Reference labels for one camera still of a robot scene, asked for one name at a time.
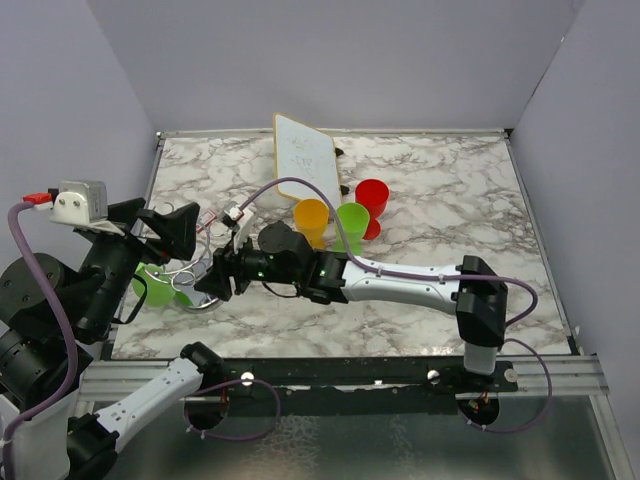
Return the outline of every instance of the whiteboard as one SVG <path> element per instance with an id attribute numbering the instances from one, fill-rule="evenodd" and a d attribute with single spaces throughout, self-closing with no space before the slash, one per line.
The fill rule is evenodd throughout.
<path id="1" fill-rule="evenodd" d="M 307 180 L 327 196 L 334 208 L 342 205 L 333 138 L 281 113 L 273 116 L 273 131 L 276 178 Z M 299 183 L 281 183 L 277 188 L 285 197 L 320 200 L 313 190 Z"/>

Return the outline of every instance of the green object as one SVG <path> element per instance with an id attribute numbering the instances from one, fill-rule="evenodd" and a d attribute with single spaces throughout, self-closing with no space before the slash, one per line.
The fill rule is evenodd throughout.
<path id="1" fill-rule="evenodd" d="M 153 274 L 156 272 L 163 272 L 163 269 L 155 265 L 145 265 L 143 263 L 138 265 L 136 274 L 147 282 L 147 299 L 144 301 L 145 305 L 148 305 L 149 307 L 164 307 L 165 305 L 168 305 L 171 300 L 173 300 L 176 291 L 169 283 L 161 283 L 158 281 L 162 280 L 168 282 L 168 277 L 160 276 L 150 278 L 147 272 Z M 136 281 L 135 278 L 131 284 L 133 286 L 133 291 L 138 298 L 140 298 L 144 292 L 144 286 L 140 282 Z"/>
<path id="2" fill-rule="evenodd" d="M 364 237 L 367 227 L 369 226 L 369 212 L 359 203 L 345 203 L 338 207 L 337 213 L 342 223 L 342 228 L 347 235 L 347 243 L 351 251 L 355 255 L 360 255 L 362 253 L 360 240 Z M 335 229 L 336 243 L 333 246 L 333 250 L 335 252 L 344 252 L 345 249 L 342 244 L 342 238 L 340 238 L 337 224 L 335 224 Z"/>
<path id="3" fill-rule="evenodd" d="M 193 303 L 191 302 L 189 295 L 180 291 L 176 292 L 176 301 L 180 302 L 185 307 L 193 307 Z"/>

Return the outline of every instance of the yellow cup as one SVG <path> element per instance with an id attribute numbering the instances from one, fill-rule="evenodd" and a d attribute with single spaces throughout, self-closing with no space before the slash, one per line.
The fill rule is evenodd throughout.
<path id="1" fill-rule="evenodd" d="M 322 235 L 329 223 L 329 209 L 323 202 L 315 198 L 298 202 L 293 210 L 293 221 L 313 248 L 326 247 Z"/>

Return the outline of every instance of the marble tabletop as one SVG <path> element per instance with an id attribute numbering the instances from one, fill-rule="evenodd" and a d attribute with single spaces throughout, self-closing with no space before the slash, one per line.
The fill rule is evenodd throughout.
<path id="1" fill-rule="evenodd" d="M 391 189 L 380 217 L 381 235 L 363 242 L 363 256 L 409 265 L 460 263 L 482 257 L 499 274 L 531 283 L 540 295 L 533 314 L 507 332 L 538 351 L 569 353 L 550 281 L 525 202 L 501 134 L 334 136 L 345 151 L 341 183 L 351 187 L 379 178 Z M 150 205 L 195 201 L 220 212 L 246 199 L 274 177 L 269 133 L 168 138 Z M 353 201 L 353 193 L 344 201 Z M 254 238 L 276 219 L 292 224 L 294 201 L 272 189 L 256 202 Z M 213 232 L 221 225 L 215 226 Z M 325 235 L 328 246 L 333 228 Z M 213 238 L 214 247 L 226 238 Z M 286 288 L 274 289 L 285 293 Z M 127 295 L 126 316 L 137 298 Z M 528 293 L 510 287 L 510 316 L 524 309 Z M 411 305 L 358 302 L 328 306 L 283 299 L 252 284 L 216 310 L 188 314 L 175 306 L 143 307 L 131 325 L 118 328 L 113 358 L 170 358 L 202 341 L 223 357 L 332 357 L 448 355 L 462 353 L 455 318 Z M 508 353 L 526 353 L 505 346 Z"/>

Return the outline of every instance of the gray wall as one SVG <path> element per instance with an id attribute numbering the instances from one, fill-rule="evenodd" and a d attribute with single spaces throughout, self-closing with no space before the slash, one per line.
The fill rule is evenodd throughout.
<path id="1" fill-rule="evenodd" d="M 640 476 L 640 3 L 587 0 L 513 136 L 561 297 Z"/>
<path id="2" fill-rule="evenodd" d="M 579 0 L 88 0 L 158 130 L 513 127 Z"/>
<path id="3" fill-rule="evenodd" d="M 5 0 L 0 15 L 0 271 L 13 261 L 7 210 L 61 179 L 144 193 L 155 137 L 84 0 Z M 21 216 L 36 250 L 77 266 L 88 242 L 45 214 Z"/>

